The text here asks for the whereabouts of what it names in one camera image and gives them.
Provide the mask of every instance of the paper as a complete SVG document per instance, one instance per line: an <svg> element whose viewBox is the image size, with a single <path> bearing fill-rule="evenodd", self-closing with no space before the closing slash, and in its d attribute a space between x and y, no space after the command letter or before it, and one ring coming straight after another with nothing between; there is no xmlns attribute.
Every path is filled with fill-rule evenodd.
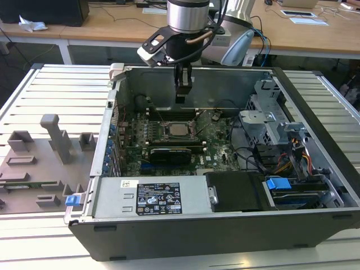
<svg viewBox="0 0 360 270"><path fill-rule="evenodd" d="M39 31L39 30L46 30L47 27L45 26L45 23L43 22L32 22L32 21L28 21L23 19L20 15L20 22L19 22L19 26L20 28L22 28L23 30L29 31L29 32L33 32L33 31Z"/></svg>
<svg viewBox="0 0 360 270"><path fill-rule="evenodd" d="M294 24L311 24L311 25L328 25L324 21L312 20L312 19L303 19L303 18L290 18Z"/></svg>
<svg viewBox="0 0 360 270"><path fill-rule="evenodd" d="M167 14L167 10L163 10L162 8L153 8L153 7L144 7L142 9L143 14Z"/></svg>

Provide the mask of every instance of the black computer case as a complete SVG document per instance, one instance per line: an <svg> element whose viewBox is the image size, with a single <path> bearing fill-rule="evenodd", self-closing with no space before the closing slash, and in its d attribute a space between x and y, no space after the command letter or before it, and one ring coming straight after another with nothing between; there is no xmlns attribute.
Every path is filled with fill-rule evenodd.
<svg viewBox="0 0 360 270"><path fill-rule="evenodd" d="M0 19L18 23L19 15L45 24L81 26L89 14L87 0L0 0Z"/></svg>

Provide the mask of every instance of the slatted table surface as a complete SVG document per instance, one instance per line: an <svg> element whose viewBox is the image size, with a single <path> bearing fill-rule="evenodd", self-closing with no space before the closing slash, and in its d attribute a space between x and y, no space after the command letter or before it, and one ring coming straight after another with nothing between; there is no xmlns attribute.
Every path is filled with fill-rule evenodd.
<svg viewBox="0 0 360 270"><path fill-rule="evenodd" d="M98 135L110 89L107 86L108 68L45 65L41 70L29 72L0 110L2 156L8 151L7 139L13 130L27 129L34 138L47 137L39 125L45 113L59 114L60 128L65 128L71 137L84 131ZM346 102L339 102L341 97L323 78L306 71L287 71L286 74L357 166L356 155L360 149L358 116L354 116ZM288 108L296 119L290 105ZM0 215L0 269L360 269L360 229L339 232L311 249L102 263L92 260L71 234L62 219L64 213L38 215L26 214L21 218Z"/></svg>
<svg viewBox="0 0 360 270"><path fill-rule="evenodd" d="M31 70L0 111L0 162L13 131L49 138L40 126L43 114L58 114L69 137L82 132L98 136L110 87L108 66L44 65Z"/></svg>
<svg viewBox="0 0 360 270"><path fill-rule="evenodd" d="M323 76L311 71L286 71L285 74L329 132L334 141L360 172L359 113ZM300 121L287 102L286 107L295 121Z"/></svg>

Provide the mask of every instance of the blue tab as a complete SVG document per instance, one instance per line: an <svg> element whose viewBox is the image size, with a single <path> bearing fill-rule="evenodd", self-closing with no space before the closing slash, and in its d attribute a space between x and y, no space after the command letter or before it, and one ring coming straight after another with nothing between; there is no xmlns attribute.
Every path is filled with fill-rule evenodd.
<svg viewBox="0 0 360 270"><path fill-rule="evenodd" d="M287 178L270 178L266 181L266 184L268 185L268 188L270 190L290 190L291 184Z"/></svg>
<svg viewBox="0 0 360 270"><path fill-rule="evenodd" d="M66 197L66 206L80 206L80 195L70 195Z"/></svg>

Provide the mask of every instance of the power supply label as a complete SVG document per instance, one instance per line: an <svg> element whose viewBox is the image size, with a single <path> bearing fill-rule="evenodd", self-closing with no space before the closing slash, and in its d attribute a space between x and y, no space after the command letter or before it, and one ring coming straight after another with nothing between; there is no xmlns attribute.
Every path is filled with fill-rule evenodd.
<svg viewBox="0 0 360 270"><path fill-rule="evenodd" d="M138 215L182 214L179 183L138 184Z"/></svg>

